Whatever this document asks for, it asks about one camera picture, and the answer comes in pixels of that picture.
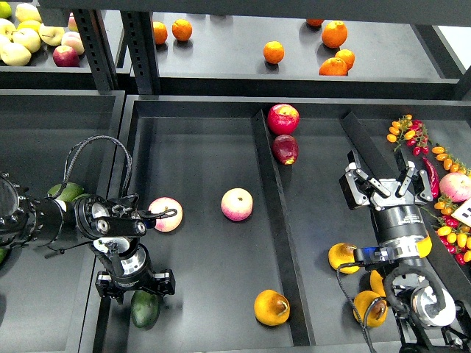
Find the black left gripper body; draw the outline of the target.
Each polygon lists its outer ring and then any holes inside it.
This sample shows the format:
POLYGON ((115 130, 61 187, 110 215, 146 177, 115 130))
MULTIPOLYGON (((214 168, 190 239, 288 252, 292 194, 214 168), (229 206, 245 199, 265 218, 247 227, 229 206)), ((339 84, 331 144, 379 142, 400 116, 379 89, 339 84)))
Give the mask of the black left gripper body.
POLYGON ((118 270, 114 269, 110 260, 106 261, 106 269, 110 276, 108 287, 112 292, 145 290, 149 293, 153 293, 153 276, 151 275, 152 263, 148 258, 141 264, 137 264, 134 261, 129 274, 118 275, 118 270))

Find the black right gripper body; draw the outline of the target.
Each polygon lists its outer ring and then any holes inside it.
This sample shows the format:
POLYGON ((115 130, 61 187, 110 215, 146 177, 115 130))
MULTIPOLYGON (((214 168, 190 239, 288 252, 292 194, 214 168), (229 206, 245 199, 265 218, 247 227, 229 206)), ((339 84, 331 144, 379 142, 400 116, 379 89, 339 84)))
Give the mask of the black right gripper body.
POLYGON ((419 207, 429 202, 429 187, 415 182, 417 191, 411 192, 396 179, 380 179, 389 192, 383 195, 374 190, 369 197, 370 214, 379 246, 399 246, 407 240, 418 242, 428 236, 419 207))

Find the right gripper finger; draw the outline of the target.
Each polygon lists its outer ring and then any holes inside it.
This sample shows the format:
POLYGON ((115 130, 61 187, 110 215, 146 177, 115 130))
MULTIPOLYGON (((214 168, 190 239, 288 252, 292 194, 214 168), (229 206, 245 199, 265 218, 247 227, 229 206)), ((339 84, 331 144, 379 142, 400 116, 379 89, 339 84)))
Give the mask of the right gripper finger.
POLYGON ((404 202, 431 202, 433 200, 428 173, 418 169, 403 149, 394 153, 400 175, 395 196, 404 202))
POLYGON ((348 165, 339 179, 347 206, 351 210, 372 205, 377 193, 382 198, 390 197, 390 191, 376 178, 368 175, 361 167, 359 153, 352 149, 347 154, 348 165))

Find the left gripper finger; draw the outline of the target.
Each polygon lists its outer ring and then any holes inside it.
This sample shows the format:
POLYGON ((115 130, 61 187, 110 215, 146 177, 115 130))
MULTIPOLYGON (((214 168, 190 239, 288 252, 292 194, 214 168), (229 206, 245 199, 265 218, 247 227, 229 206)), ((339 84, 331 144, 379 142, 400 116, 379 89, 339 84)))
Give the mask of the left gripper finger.
POLYGON ((95 280, 95 286, 102 298, 115 299, 119 304, 123 303, 123 290, 116 285, 111 275, 109 275, 106 271, 98 272, 95 280))
POLYGON ((172 296, 175 294, 175 278, 171 269, 161 272, 151 271, 145 284, 147 293, 160 297, 172 296))

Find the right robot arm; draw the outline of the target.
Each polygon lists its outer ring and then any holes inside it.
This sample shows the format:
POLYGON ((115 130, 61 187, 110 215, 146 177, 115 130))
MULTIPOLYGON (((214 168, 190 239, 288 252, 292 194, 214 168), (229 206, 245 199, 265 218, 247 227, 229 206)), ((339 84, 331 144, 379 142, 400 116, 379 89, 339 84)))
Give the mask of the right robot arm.
POLYGON ((354 316, 371 352, 369 314, 384 301, 394 313, 401 352, 469 352, 470 315, 425 268, 418 243, 428 234, 420 206, 432 201, 428 174, 396 154, 400 176, 376 179, 361 167, 358 152, 351 150, 339 183, 351 210, 368 207, 377 244, 353 250, 353 259, 338 269, 359 267, 377 270, 383 277, 384 295, 374 298, 364 311, 349 299, 354 316))

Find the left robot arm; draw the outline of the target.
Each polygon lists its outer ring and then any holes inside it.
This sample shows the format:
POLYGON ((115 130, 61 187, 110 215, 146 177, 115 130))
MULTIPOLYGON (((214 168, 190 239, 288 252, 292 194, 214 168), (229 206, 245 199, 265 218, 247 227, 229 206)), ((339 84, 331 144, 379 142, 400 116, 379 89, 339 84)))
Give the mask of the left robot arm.
POLYGON ((137 208, 138 195, 128 194, 127 173, 117 199, 90 195, 73 202, 59 200, 81 151, 100 140, 94 135, 76 144, 65 160, 60 188, 44 199, 28 195, 27 189, 1 173, 1 247, 31 246, 45 257, 86 245, 105 269, 96 278, 101 297, 122 302, 127 291, 142 290, 163 297, 175 292, 172 270, 156 272, 140 239, 159 220, 179 215, 176 208, 157 213, 137 208))

